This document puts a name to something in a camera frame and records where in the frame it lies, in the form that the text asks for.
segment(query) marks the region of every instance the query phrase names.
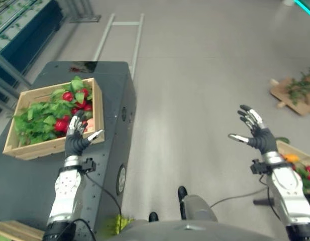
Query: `silver robotic forearm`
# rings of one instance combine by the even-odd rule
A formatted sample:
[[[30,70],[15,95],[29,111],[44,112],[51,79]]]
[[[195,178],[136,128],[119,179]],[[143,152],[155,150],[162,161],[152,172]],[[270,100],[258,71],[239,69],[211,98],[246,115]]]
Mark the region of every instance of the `silver robotic forearm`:
[[[70,156],[64,161],[63,171],[55,182],[55,200],[49,215],[48,224],[55,221],[71,222],[80,218],[82,192],[85,179],[79,171],[82,166],[80,156]]]
[[[285,162],[278,152],[263,155],[266,164]],[[274,204],[285,226],[310,223],[310,205],[302,191],[301,177],[291,167],[273,169],[267,184],[274,195]]]

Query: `black shoe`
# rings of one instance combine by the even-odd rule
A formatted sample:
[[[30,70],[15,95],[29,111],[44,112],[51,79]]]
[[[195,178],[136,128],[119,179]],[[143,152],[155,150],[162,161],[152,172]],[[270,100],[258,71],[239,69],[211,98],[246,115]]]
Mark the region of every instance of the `black shoe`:
[[[187,190],[184,186],[180,186],[178,188],[178,200],[179,200],[179,207],[180,207],[180,216],[182,220],[186,220],[186,213],[185,213],[185,207],[183,203],[183,199],[185,196],[187,196]]]
[[[158,215],[155,212],[151,212],[149,214],[149,218],[148,218],[149,222],[155,222],[155,221],[159,221]]]
[[[184,199],[184,197],[187,196],[187,190],[184,186],[180,186],[178,188],[178,200],[179,203],[181,203],[181,201]]]

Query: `gray floor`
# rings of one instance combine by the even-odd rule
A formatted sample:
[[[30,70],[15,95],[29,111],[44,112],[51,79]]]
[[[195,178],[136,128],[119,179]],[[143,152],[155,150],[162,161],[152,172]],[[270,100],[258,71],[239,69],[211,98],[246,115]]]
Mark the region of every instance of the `gray floor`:
[[[91,60],[111,13],[136,21],[145,13],[135,78],[138,107],[123,214],[180,218],[177,188],[208,203],[258,190],[249,166],[259,153],[227,138],[248,135],[237,117],[256,108],[276,136],[310,153],[310,115],[276,109],[269,80],[299,77],[310,66],[310,17],[280,0],[92,1],[98,24],[62,26],[28,74],[51,60]],[[130,61],[136,29],[116,27],[100,60]],[[266,192],[256,195],[265,197]],[[269,207],[253,197],[214,207],[220,222],[286,240]]]

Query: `black wire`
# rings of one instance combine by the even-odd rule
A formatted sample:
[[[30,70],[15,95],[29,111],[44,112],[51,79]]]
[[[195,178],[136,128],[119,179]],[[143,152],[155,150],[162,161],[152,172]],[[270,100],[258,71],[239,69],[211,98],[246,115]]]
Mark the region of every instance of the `black wire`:
[[[272,206],[271,199],[270,199],[270,188],[269,188],[269,187],[267,187],[267,200],[269,201],[269,205],[270,205],[272,211],[274,212],[275,216],[276,216],[279,220],[281,220],[280,217],[279,217],[279,215],[276,213],[276,211],[274,210],[274,208],[273,208],[273,206]]]
[[[264,186],[267,186],[266,183],[262,182],[262,178],[263,178],[263,177],[264,177],[264,175],[261,175],[261,177],[260,177],[260,179],[259,179],[259,182],[260,182],[261,184],[263,184]]]
[[[98,184],[96,181],[94,181],[87,173],[85,174],[86,177],[91,181],[93,182],[95,185],[97,185],[102,191],[104,191],[106,194],[108,194],[112,199],[113,201],[115,202],[116,206],[118,207],[119,209],[119,214],[120,214],[120,222],[119,222],[119,232],[121,232],[121,221],[122,221],[122,214],[121,214],[121,207],[119,205],[119,203],[117,202],[116,198],[109,192],[107,191],[104,187],[102,187],[100,184]]]
[[[216,203],[214,203],[213,205],[211,205],[211,208],[214,207],[215,205],[221,203],[221,202],[224,202],[224,201],[227,201],[227,200],[230,200],[230,199],[235,199],[235,198],[241,198],[241,197],[252,196],[252,195],[254,195],[254,194],[257,194],[257,193],[259,193],[259,192],[264,191],[265,189],[266,189],[266,187],[263,188],[263,189],[260,189],[260,190],[258,190],[258,191],[255,191],[255,192],[248,193],[248,194],[244,194],[244,195],[239,195],[239,196],[234,196],[234,197],[228,197],[228,198],[221,199],[220,201],[217,201]]]
[[[75,220],[73,220],[72,222],[70,222],[70,223],[67,225],[67,227],[65,227],[64,230],[59,234],[59,237],[56,239],[56,241],[58,241],[58,240],[62,237],[62,235],[64,234],[64,232],[65,232],[73,223],[75,223],[75,222],[77,222],[77,221],[81,221],[81,222],[83,222],[83,223],[85,224],[85,226],[88,228],[88,230],[89,230],[89,232],[90,232],[90,234],[91,234],[91,237],[92,237],[93,241],[96,241],[95,236],[94,236],[94,233],[92,232],[92,230],[91,230],[91,228],[90,228],[90,225],[89,225],[84,219],[82,219],[82,218],[78,218],[78,219],[75,219]]]

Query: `wooden crate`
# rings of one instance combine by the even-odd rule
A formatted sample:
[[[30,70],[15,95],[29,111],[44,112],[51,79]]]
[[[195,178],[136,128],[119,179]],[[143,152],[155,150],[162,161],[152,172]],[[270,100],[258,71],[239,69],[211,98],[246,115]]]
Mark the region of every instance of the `wooden crate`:
[[[0,236],[14,241],[41,241],[44,232],[17,221],[0,222]]]
[[[83,137],[88,137],[97,130],[104,129],[104,113],[102,104],[102,92],[94,78],[85,79],[83,82],[88,83],[92,87],[92,106],[94,127],[89,128],[83,134]],[[48,101],[50,94],[56,89],[62,88],[63,85],[69,83],[52,85],[44,88],[24,91],[20,94],[15,114],[22,114],[23,108],[28,108],[34,102]],[[103,142],[105,140],[104,133],[94,140],[94,143]],[[21,146],[18,135],[14,130],[14,119],[12,120],[9,134],[4,146],[3,153],[23,160],[30,160],[37,157],[47,156],[52,153],[64,151],[65,137],[49,140],[37,144]]]
[[[296,154],[298,157],[300,157],[300,162],[302,162],[304,165],[310,165],[310,155],[304,153],[303,151],[283,142],[283,141],[276,141],[277,148],[279,153],[281,154]]]

